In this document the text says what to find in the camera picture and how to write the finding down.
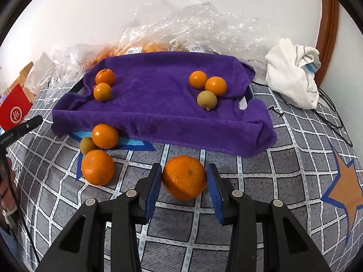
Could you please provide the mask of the person's left hand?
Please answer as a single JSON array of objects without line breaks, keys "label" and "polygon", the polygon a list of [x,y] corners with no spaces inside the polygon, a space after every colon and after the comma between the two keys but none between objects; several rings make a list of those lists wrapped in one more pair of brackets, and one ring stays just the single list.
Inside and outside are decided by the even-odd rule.
[{"label": "person's left hand", "polygon": [[[9,168],[11,169],[12,168],[12,161],[10,160],[10,158],[7,158],[7,162],[8,162]],[[16,187],[16,185],[14,183],[15,177],[16,177],[16,174],[11,169],[10,170],[10,178],[11,178],[11,181],[12,181],[12,186],[14,188],[14,192],[17,194],[17,198],[18,198],[17,187]],[[12,197],[12,194],[10,193],[7,180],[3,180],[1,182],[0,192],[1,192],[1,197],[2,197],[2,201],[1,201],[2,207],[4,209],[6,209],[7,211],[14,211],[16,209],[16,203],[15,203],[13,197]],[[4,229],[5,231],[7,231],[9,229],[9,226],[8,226],[8,224],[6,224],[3,214],[1,214],[1,228]]]}]

